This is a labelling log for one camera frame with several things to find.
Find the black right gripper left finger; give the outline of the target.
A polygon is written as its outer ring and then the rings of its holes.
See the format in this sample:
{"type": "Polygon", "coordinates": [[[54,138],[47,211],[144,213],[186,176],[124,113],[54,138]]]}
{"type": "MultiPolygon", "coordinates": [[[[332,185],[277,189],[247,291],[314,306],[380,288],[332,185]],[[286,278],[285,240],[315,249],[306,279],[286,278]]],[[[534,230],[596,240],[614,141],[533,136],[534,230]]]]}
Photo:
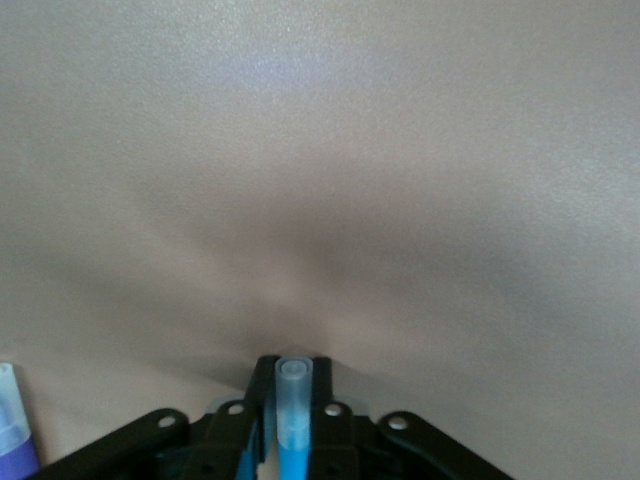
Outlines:
{"type": "Polygon", "coordinates": [[[152,411],[44,467],[44,479],[256,479],[276,426],[274,355],[258,359],[243,397],[192,422],[152,411]]]}

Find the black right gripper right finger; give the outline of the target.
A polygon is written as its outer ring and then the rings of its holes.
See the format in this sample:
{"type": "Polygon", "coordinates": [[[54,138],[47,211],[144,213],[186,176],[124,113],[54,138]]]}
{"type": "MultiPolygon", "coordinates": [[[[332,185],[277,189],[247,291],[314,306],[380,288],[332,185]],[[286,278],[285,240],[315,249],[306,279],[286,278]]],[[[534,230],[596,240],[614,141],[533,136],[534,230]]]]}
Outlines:
{"type": "Polygon", "coordinates": [[[313,359],[310,479],[508,479],[422,417],[394,411],[374,422],[333,393],[332,360],[313,359]]]}

